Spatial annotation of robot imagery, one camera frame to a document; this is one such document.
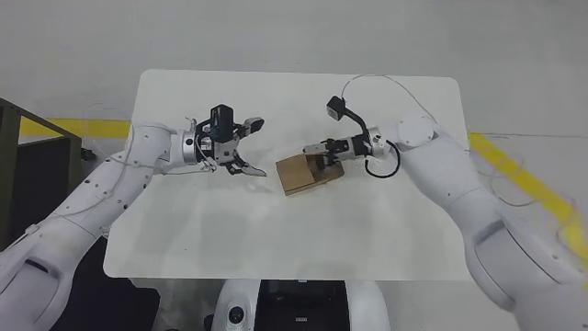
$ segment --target brown box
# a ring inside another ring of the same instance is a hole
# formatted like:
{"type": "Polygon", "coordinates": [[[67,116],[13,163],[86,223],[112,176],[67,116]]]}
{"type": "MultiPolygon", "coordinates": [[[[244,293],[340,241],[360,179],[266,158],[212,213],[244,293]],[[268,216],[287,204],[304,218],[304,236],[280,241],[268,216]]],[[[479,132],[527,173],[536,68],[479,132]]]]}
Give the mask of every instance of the brown box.
{"type": "Polygon", "coordinates": [[[287,196],[314,188],[344,175],[341,163],[319,170],[320,156],[297,154],[276,163],[277,174],[287,196]]]}

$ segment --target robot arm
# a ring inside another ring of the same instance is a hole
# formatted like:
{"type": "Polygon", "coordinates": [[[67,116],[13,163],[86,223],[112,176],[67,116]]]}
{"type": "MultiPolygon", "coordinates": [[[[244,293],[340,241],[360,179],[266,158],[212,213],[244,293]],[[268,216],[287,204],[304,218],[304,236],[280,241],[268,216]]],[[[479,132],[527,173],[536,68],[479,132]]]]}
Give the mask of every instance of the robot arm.
{"type": "Polygon", "coordinates": [[[67,304],[75,269],[86,251],[154,174],[199,163],[214,171],[218,163],[264,176],[237,153],[239,141],[262,126],[258,118],[234,124],[232,109],[219,105],[199,130],[176,131],[161,124],[133,128],[124,151],[107,158],[47,219],[0,253],[0,328],[50,329],[67,304]]]}
{"type": "MultiPolygon", "coordinates": [[[[345,102],[327,104],[335,120],[350,116],[345,102]]],[[[355,113],[362,133],[329,139],[304,148],[321,154],[326,165],[336,161],[386,154],[377,129],[367,129],[355,113]]],[[[481,290],[499,307],[514,313],[522,330],[588,328],[588,291],[582,270],[554,255],[557,244],[538,241],[479,181],[469,154],[430,118],[397,125],[403,170],[427,198],[443,208],[463,235],[466,265],[481,290]]]]}

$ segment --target yellow floor line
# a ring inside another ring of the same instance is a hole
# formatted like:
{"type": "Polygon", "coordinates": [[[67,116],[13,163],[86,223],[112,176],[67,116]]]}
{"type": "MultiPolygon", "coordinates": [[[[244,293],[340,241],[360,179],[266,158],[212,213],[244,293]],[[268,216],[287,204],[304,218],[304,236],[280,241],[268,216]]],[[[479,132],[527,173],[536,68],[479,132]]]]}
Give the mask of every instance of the yellow floor line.
{"type": "MultiPolygon", "coordinates": [[[[48,121],[81,137],[126,139],[129,135],[130,123],[126,120],[48,119],[48,121]]],[[[59,133],[32,120],[22,118],[20,136],[56,137],[59,133]]]]}
{"type": "Polygon", "coordinates": [[[577,209],[525,171],[483,135],[470,133],[469,147],[556,218],[560,226],[560,240],[581,260],[588,274],[588,242],[577,209]]]}
{"type": "MultiPolygon", "coordinates": [[[[126,139],[130,123],[126,120],[72,120],[49,119],[50,122],[64,128],[73,134],[89,138],[122,138],[126,139]]],[[[21,136],[56,136],[59,135],[34,121],[22,119],[20,123],[21,136]]],[[[477,133],[469,134],[470,148],[482,157],[496,171],[508,178],[521,191],[551,213],[558,221],[560,237],[570,251],[583,258],[583,265],[588,273],[588,245],[581,220],[576,209],[568,201],[560,197],[537,178],[533,177],[504,152],[490,142],[486,137],[477,133]]]]}

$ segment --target wire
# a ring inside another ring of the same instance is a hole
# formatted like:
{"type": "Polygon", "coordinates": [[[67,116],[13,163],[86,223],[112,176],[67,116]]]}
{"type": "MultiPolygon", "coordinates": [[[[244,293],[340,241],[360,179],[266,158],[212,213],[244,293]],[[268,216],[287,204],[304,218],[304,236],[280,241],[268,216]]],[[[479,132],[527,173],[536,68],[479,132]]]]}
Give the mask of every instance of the wire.
{"type": "MultiPolygon", "coordinates": [[[[94,147],[104,156],[107,156],[107,161],[114,161],[116,163],[122,164],[123,167],[120,171],[120,175],[117,178],[114,186],[112,187],[112,189],[110,190],[105,190],[105,192],[107,194],[104,195],[104,197],[101,197],[100,200],[98,200],[98,202],[86,207],[85,209],[81,209],[79,211],[73,211],[73,212],[68,212],[65,214],[59,214],[57,212],[53,212],[54,215],[56,215],[57,217],[62,217],[62,218],[66,218],[68,216],[73,216],[73,215],[77,215],[79,213],[84,213],[87,211],[90,211],[92,209],[94,209],[96,206],[98,206],[100,203],[104,202],[105,200],[110,199],[111,197],[113,197],[117,191],[117,188],[119,187],[120,182],[122,181],[122,179],[124,178],[126,172],[127,172],[127,168],[132,167],[132,168],[138,168],[138,167],[149,167],[152,169],[157,169],[157,166],[154,165],[143,165],[143,164],[137,164],[137,163],[133,163],[131,164],[129,162],[129,158],[130,158],[130,153],[134,147],[134,143],[135,143],[135,135],[136,135],[136,131],[135,131],[135,126],[132,123],[131,120],[129,120],[130,123],[130,144],[129,144],[129,148],[126,149],[125,151],[125,158],[124,160],[119,160],[118,158],[115,157],[115,154],[111,154],[111,155],[106,155],[104,153],[104,151],[102,151],[102,149],[99,147],[99,145],[96,143],[96,141],[94,139],[91,139],[94,142],[94,147]]],[[[87,132],[87,124],[85,125],[86,128],[84,130],[83,135],[88,135],[87,132]]],[[[199,143],[196,143],[196,146],[198,148],[198,150],[200,151],[200,153],[202,154],[202,156],[204,156],[204,154],[202,153],[202,150],[200,149],[199,143]]],[[[208,173],[208,172],[214,172],[216,171],[217,167],[212,165],[208,160],[204,160],[204,165],[206,167],[206,169],[200,169],[200,170],[195,170],[195,171],[186,171],[186,172],[178,172],[178,173],[165,173],[165,172],[161,172],[162,175],[164,176],[181,176],[181,175],[190,175],[190,174],[198,174],[198,173],[208,173]]],[[[45,220],[41,221],[39,224],[42,224],[43,222],[45,222],[46,220],[49,220],[51,218],[55,218],[56,216],[48,216],[45,220]]]]}
{"type": "Polygon", "coordinates": [[[396,175],[396,173],[398,173],[398,170],[400,170],[401,168],[401,152],[398,150],[398,147],[396,147],[396,145],[388,140],[386,140],[386,143],[389,144],[390,146],[392,146],[392,148],[394,149],[394,152],[396,152],[396,168],[394,169],[394,171],[392,171],[391,173],[385,175],[385,176],[379,176],[378,174],[374,174],[371,171],[369,171],[369,160],[366,159],[366,162],[364,163],[364,167],[366,168],[366,172],[368,174],[370,174],[373,177],[377,177],[379,179],[386,179],[389,177],[394,177],[396,175]]]}
{"type": "Polygon", "coordinates": [[[511,173],[511,174],[509,174],[507,176],[506,175],[502,175],[502,174],[496,174],[496,173],[498,173],[498,170],[500,169],[500,166],[502,166],[506,161],[507,161],[506,158],[504,158],[503,160],[500,161],[500,163],[498,165],[494,165],[492,167],[492,171],[491,171],[490,174],[485,174],[485,173],[482,173],[480,170],[477,170],[478,174],[480,174],[483,177],[487,177],[489,179],[488,188],[489,188],[489,191],[491,192],[491,194],[496,199],[498,199],[499,201],[501,201],[502,203],[504,203],[505,205],[510,206],[510,207],[514,207],[514,208],[517,208],[517,209],[518,208],[523,208],[523,207],[528,207],[528,206],[531,206],[531,205],[533,205],[535,203],[539,203],[539,200],[530,200],[530,201],[525,202],[525,203],[512,203],[512,202],[506,200],[505,198],[503,198],[496,191],[496,188],[494,188],[494,180],[499,179],[499,178],[500,179],[506,179],[506,178],[509,178],[509,177],[513,177],[513,176],[515,176],[515,175],[520,174],[521,172],[523,172],[524,167],[525,167],[525,159],[523,157],[521,157],[520,158],[520,163],[517,163],[516,164],[516,170],[513,173],[511,173]]]}
{"type": "Polygon", "coordinates": [[[347,81],[347,83],[345,84],[345,86],[343,86],[343,90],[341,90],[341,99],[343,101],[345,101],[345,90],[347,89],[347,87],[349,85],[351,85],[351,83],[359,78],[366,78],[366,77],[381,77],[381,78],[386,78],[387,80],[395,83],[396,85],[402,87],[402,89],[404,91],[406,91],[406,93],[414,100],[414,102],[416,102],[416,104],[435,122],[437,123],[437,120],[435,119],[435,117],[433,116],[433,114],[431,114],[429,112],[429,110],[427,110],[423,104],[421,104],[419,102],[419,100],[413,95],[413,93],[411,91],[409,91],[408,88],[406,88],[406,86],[404,86],[403,84],[401,84],[400,82],[398,82],[397,80],[385,75],[385,74],[360,74],[360,75],[356,75],[355,77],[351,78],[349,81],[347,81]]]}

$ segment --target white platform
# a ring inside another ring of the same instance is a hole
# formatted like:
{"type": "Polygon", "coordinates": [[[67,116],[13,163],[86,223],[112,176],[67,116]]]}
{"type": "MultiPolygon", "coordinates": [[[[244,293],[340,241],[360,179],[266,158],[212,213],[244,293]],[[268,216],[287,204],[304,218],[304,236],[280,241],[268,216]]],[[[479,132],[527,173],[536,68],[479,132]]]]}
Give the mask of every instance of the white platform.
{"type": "MultiPolygon", "coordinates": [[[[266,125],[245,139],[245,161],[267,178],[214,175],[157,177],[116,221],[104,269],[111,277],[469,280],[457,227],[401,171],[379,180],[363,162],[345,176],[286,198],[275,162],[325,137],[358,133],[336,122],[325,104],[351,78],[345,74],[148,71],[141,77],[133,121],[187,127],[224,103],[235,121],[266,125]]],[[[459,89],[450,78],[394,77],[413,91],[464,146],[468,139],[459,89]]],[[[423,114],[385,79],[357,80],[348,107],[393,139],[402,116],[423,114]]],[[[387,161],[374,170],[392,168],[387,161]]]]}

